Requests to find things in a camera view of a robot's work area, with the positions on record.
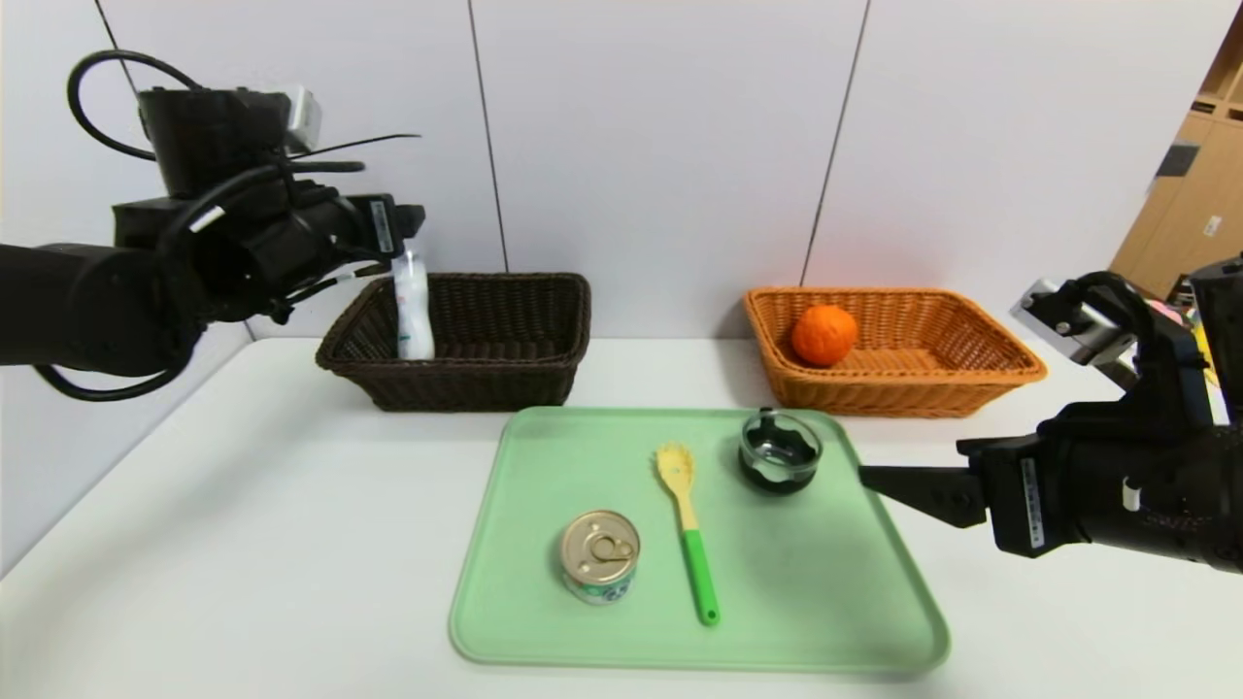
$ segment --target wooden cabinet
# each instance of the wooden cabinet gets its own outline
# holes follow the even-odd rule
[[[1243,251],[1243,10],[1178,138],[1199,144],[1182,178],[1160,178],[1110,270],[1157,297],[1178,277]]]
[[[1110,265],[1158,297],[1180,275],[1243,250],[1243,123],[1192,113],[1178,137],[1201,144],[1191,172],[1156,182]]]

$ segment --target orange wicker basket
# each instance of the orange wicker basket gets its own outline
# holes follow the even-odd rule
[[[805,366],[789,335],[803,311],[833,303],[859,342],[832,368]],[[932,289],[755,289],[747,315],[773,394],[839,415],[957,418],[1044,378],[1044,363],[970,300]]]

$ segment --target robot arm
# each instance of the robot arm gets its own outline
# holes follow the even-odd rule
[[[1243,265],[1191,276],[1234,422],[1243,399]],[[1206,366],[1185,328],[1121,277],[1038,284],[1016,315],[1081,364],[1134,340],[1136,381],[1114,403],[1071,403],[1025,437],[957,444],[966,469],[861,466],[868,488],[958,527],[986,521],[1002,551],[1096,542],[1243,572],[1243,427],[1214,427]]]
[[[82,77],[113,60],[149,65],[186,87],[139,93],[150,153],[101,133],[82,112]],[[305,90],[209,90],[150,56],[101,51],[73,68],[68,101],[97,141],[155,160],[168,189],[113,206],[114,248],[0,245],[0,364],[32,364],[73,398],[119,400],[167,384],[209,323],[255,315],[285,322],[295,303],[334,284],[324,279],[333,270],[374,262],[355,275],[387,271],[424,220],[421,206],[398,206],[388,194],[342,197],[297,179],[363,169],[300,160],[314,154],[318,133],[319,109]],[[56,366],[155,376],[91,391]]]

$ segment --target green tray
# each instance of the green tray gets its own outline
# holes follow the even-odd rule
[[[824,440],[815,479],[757,490],[736,450],[746,410],[531,408],[505,428],[449,629],[480,663],[910,674],[950,652],[945,619],[845,432],[796,410]],[[653,453],[696,459],[692,500],[721,604],[701,626],[672,499]],[[593,607],[564,588],[562,530],[617,510],[641,540],[626,597]]]

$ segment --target basket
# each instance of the basket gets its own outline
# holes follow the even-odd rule
[[[859,341],[832,368],[807,367],[791,330],[832,303],[859,322]],[[1044,378],[1044,363],[970,300],[931,289],[756,289],[747,315],[782,405],[839,415],[970,415]]]
[[[397,357],[393,280],[367,285],[316,362],[383,410],[510,412],[561,405],[587,352],[592,292],[576,274],[428,275],[436,358]]]

